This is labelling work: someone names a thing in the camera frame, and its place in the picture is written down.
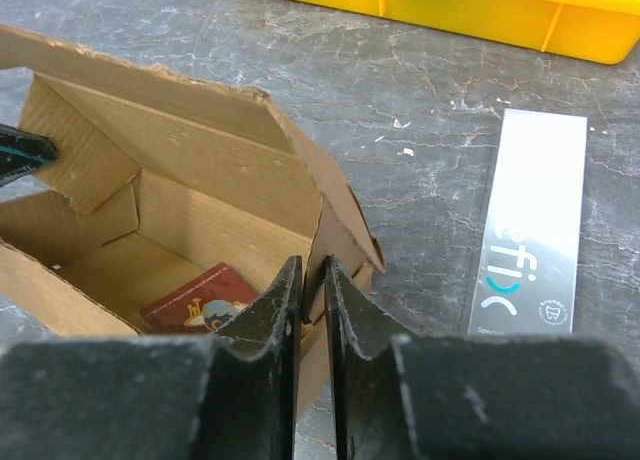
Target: cartoon character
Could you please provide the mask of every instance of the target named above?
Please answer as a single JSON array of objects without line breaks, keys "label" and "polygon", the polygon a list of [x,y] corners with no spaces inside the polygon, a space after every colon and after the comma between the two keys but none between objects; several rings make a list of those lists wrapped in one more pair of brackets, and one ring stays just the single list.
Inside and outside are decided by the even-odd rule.
[{"label": "cartoon character", "polygon": [[213,300],[206,303],[203,308],[200,305],[201,302],[201,298],[194,298],[194,305],[187,307],[189,309],[189,318],[184,322],[186,326],[206,326],[209,330],[216,331],[247,308],[244,303],[231,303],[227,300]]}]

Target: concrete floor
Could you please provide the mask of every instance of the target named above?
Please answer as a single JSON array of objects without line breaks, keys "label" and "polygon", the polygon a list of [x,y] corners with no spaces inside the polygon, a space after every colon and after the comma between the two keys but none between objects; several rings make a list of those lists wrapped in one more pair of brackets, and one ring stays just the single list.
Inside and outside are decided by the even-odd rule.
[{"label": "concrete floor", "polygon": [[[362,201],[389,263],[374,301],[424,334],[464,330],[504,108],[588,116],[575,333],[640,371],[640,50],[609,67],[284,0],[2,0],[0,21],[269,90]],[[0,122],[29,80],[0,72]],[[48,334],[2,300],[0,338]],[[325,389],[296,458],[333,458],[332,429]]]}]

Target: red booklet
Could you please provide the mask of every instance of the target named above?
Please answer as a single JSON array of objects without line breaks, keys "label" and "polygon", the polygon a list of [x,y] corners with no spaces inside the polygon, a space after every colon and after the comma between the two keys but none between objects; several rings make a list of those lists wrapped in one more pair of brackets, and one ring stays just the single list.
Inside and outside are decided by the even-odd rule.
[{"label": "red booklet", "polygon": [[155,333],[210,333],[257,297],[258,292],[238,272],[219,263],[140,314]]}]

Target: yellow plastic container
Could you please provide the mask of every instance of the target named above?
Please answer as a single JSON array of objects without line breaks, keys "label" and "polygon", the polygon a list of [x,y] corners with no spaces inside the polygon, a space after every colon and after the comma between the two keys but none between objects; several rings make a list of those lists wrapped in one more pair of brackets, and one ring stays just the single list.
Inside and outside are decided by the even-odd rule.
[{"label": "yellow plastic container", "polygon": [[640,37],[640,0],[297,0],[613,64]]}]

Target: open cardboard box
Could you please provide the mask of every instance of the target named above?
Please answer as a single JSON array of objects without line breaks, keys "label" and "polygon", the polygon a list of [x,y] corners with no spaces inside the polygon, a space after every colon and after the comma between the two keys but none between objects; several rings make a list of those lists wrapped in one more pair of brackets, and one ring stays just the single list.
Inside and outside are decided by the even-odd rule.
[{"label": "open cardboard box", "polygon": [[264,291],[307,259],[299,412],[328,375],[321,266],[384,270],[330,156],[255,88],[141,68],[0,26],[0,67],[34,72],[19,128],[48,136],[51,190],[0,204],[0,294],[63,335],[148,332],[139,311],[219,262]]}]

